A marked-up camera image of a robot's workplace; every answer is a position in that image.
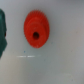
bead hole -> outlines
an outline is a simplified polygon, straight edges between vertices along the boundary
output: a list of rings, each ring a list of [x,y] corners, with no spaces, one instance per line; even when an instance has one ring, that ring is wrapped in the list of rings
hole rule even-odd
[[[39,39],[39,33],[38,33],[38,32],[34,32],[33,38],[34,38],[35,40],[38,40],[38,39]]]

dark green object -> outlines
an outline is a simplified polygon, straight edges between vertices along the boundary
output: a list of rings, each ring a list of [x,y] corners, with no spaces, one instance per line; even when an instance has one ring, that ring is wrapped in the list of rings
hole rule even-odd
[[[6,34],[5,13],[0,9],[0,58],[7,45],[5,34]]]

white surface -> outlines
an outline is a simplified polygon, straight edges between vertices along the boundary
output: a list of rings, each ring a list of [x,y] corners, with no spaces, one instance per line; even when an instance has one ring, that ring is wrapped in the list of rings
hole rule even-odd
[[[0,60],[0,84],[84,84],[83,0],[0,0],[8,46]],[[49,19],[50,37],[40,49],[26,41],[23,24],[33,10]]]

red oval object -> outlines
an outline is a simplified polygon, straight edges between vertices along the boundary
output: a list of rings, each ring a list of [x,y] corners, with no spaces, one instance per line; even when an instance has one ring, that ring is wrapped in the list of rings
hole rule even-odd
[[[27,15],[24,34],[32,47],[42,47],[49,37],[49,31],[49,23],[44,13],[34,10]]]

white background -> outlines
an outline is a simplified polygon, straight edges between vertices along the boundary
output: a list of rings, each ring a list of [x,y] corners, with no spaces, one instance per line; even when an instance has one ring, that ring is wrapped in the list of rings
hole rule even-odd
[[[0,60],[0,84],[84,84],[83,0],[0,0],[8,46]],[[25,39],[23,25],[34,9],[43,11],[50,36],[40,49]]]

